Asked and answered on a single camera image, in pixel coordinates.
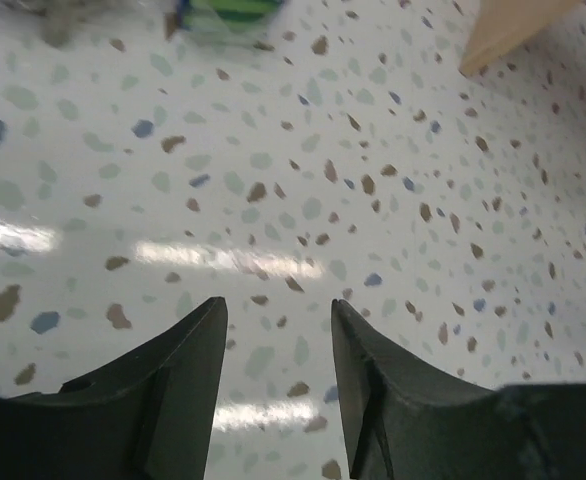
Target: speckled floor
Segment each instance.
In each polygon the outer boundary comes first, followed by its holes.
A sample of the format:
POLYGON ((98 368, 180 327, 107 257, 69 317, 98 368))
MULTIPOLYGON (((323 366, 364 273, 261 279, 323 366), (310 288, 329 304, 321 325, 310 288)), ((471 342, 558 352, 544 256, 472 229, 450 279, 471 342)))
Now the speckled floor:
POLYGON ((227 298, 207 479, 346 478, 330 300, 469 381, 586 380, 586 7, 482 75, 476 1, 296 0, 273 51, 0 29, 0 394, 227 298))

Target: brown speck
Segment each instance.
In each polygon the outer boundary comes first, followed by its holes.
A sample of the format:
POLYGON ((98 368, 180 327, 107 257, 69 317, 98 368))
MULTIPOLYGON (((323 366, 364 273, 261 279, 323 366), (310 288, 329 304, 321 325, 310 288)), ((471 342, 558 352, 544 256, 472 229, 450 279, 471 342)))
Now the brown speck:
POLYGON ((324 176, 331 183, 337 182, 337 171, 331 160, 327 160, 324 164, 324 176))
POLYGON ((482 249, 482 247, 476 245, 475 243, 471 243, 471 252, 473 252, 473 256, 478 260, 484 257, 484 250, 482 249))
POLYGON ((261 40, 255 42, 253 44, 253 48, 255 48, 256 50, 262 50, 263 52, 275 51, 275 47, 273 45, 271 45, 270 43, 262 42, 261 40))
POLYGON ((178 18, 176 12, 164 14, 164 39, 169 41, 177 30, 178 18))
POLYGON ((328 233, 321 233, 320 235, 317 236, 317 238, 315 239, 315 243, 317 245, 324 245, 326 244, 329 240, 331 239, 331 237, 329 237, 328 233))
POLYGON ((35 364, 29 363, 26 367, 24 367, 22 370, 20 370, 20 373, 18 373, 15 376, 13 381, 15 382, 16 385, 28 385, 29 383, 31 383, 33 381, 34 377, 35 377, 35 364))
POLYGON ((297 283, 297 281, 293 277, 288 276, 284 279, 284 281, 289 286, 289 288, 294 292, 304 293, 304 289, 300 286, 299 283, 297 283))
POLYGON ((182 143, 186 143, 186 137, 184 135, 166 137, 162 140, 162 150, 166 153, 171 153, 176 146, 181 145, 182 143))
POLYGON ((304 382, 297 382, 287 392, 286 396, 289 398, 302 397, 310 391, 309 386, 304 382))
POLYGON ((109 43, 111 44, 111 46, 120 51, 120 52, 126 52, 126 47, 124 46, 124 42, 122 40, 120 40, 119 38, 112 38, 109 43))
POLYGON ((420 110, 415 115, 413 115, 413 120, 415 120, 418 123, 421 123, 424 120, 426 120, 426 113, 424 113, 424 110, 420 110))
POLYGON ((349 117, 349 123, 351 124, 351 127, 353 127, 358 132, 362 130, 362 127, 359 123, 357 123, 357 120, 355 120, 352 116, 348 114, 346 116, 349 117))
POLYGON ((15 307, 20 303, 20 285, 9 285, 0 292, 0 322, 5 322, 15 313, 15 307))
POLYGON ((313 53, 316 55, 326 55, 328 47, 329 40, 326 38, 326 36, 322 35, 313 42, 313 45, 311 45, 311 50, 313 50, 313 53))
POLYGON ((249 203, 259 202, 264 197, 266 197, 266 187, 262 182, 255 182, 246 197, 246 201, 249 203))
POLYGON ((91 208, 97 208, 102 203, 102 195, 95 193, 93 195, 87 195, 84 197, 84 205, 91 208))
POLYGON ((335 460, 329 460, 322 465, 322 476, 329 480, 342 480, 342 470, 335 460))
POLYGON ((426 223, 430 222, 431 218, 433 218, 433 215, 431 215, 431 207, 429 207, 428 204, 420 204, 420 217, 422 217, 422 220, 426 223))
POLYGON ((397 168, 391 164, 384 165, 380 171, 383 177, 394 177, 397 175, 397 168))
POLYGON ((484 138, 480 136, 475 137, 475 144, 477 145, 477 148, 479 148, 483 152, 489 151, 489 145, 488 143, 486 143, 486 140, 484 140, 484 138))
POLYGON ((200 211, 200 204, 197 203, 197 200, 195 200, 194 198, 189 198, 186 201, 186 208, 188 208, 192 212, 199 212, 200 211))
POLYGON ((446 322, 440 325, 440 329, 437 331, 437 339, 442 345, 446 345, 449 342, 449 329, 446 326, 446 322))
POLYGON ((553 338, 553 327, 549 322, 544 322, 544 331, 550 338, 553 338))
POLYGON ((124 315, 122 305, 119 303, 112 303, 109 305, 109 309, 106 311, 106 318, 116 330, 132 327, 131 322, 124 315))
POLYGON ((325 430, 328 424, 329 421, 325 417, 318 415, 317 417, 313 417, 309 423, 306 424, 306 427, 304 427, 304 433, 313 433, 319 432, 320 430, 325 430))
POLYGON ((464 309, 457 303, 453 303, 453 308, 455 309, 455 313, 457 313, 460 317, 464 316, 464 309))
POLYGON ((495 288, 495 280, 484 280, 482 282, 482 288, 485 292, 490 292, 495 288))
POLYGON ((231 79, 231 76, 228 73, 226 73, 224 70, 222 70, 221 68, 215 69, 215 72, 217 73, 217 78, 219 78, 223 82, 226 82, 227 80, 231 79))
POLYGON ((117 270, 118 268, 123 267, 124 265, 128 264, 130 260, 126 257, 109 257, 104 262, 104 268, 106 268, 109 272, 113 270, 117 270))
POLYGON ((282 190, 282 187, 280 187, 279 184, 275 184, 275 186, 273 187, 273 191, 279 198, 286 198, 286 194, 284 193, 284 190, 282 190))
POLYGON ((175 272, 170 272, 169 274, 166 275, 166 277, 164 278, 164 281, 166 283, 177 283, 180 280, 182 280, 182 278, 175 272))
POLYGON ((467 341, 466 341, 466 349, 473 353, 475 352, 475 349, 477 347, 477 340, 475 339, 475 337, 470 337, 467 341))
POLYGON ((251 297, 251 301, 256 305, 263 307, 267 303, 269 303, 269 297, 266 295, 254 295, 251 297))
POLYGON ((375 193, 375 182, 370 175, 364 175, 361 179, 362 189, 367 195, 373 195, 375 193))
POLYGON ((453 231, 455 233, 460 231, 460 218, 452 213, 449 218, 451 219, 451 225, 453 225, 453 231))

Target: blurry object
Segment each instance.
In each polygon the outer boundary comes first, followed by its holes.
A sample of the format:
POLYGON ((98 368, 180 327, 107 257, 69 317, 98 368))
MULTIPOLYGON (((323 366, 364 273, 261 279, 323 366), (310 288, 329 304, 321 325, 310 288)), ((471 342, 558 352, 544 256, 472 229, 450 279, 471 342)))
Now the blurry object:
POLYGON ((396 345, 343 300, 331 317, 347 478, 586 479, 586 384, 487 390, 396 345))
POLYGON ((267 24, 283 3, 282 0, 180 0, 180 2, 179 26, 205 38, 250 35, 251 32, 262 33, 260 27, 267 24))
POLYGON ((201 480, 227 323, 210 298, 59 393, 0 398, 0 480, 201 480))
POLYGON ((473 75, 579 3, 582 0, 482 0, 460 72, 473 75))

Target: wooden board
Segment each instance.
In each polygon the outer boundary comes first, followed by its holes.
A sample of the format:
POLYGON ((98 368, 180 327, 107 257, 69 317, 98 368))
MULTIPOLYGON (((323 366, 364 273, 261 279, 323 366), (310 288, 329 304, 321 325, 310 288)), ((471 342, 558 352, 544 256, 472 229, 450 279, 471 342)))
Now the wooden board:
POLYGON ((460 72, 473 75, 579 3, 582 0, 483 0, 460 72))

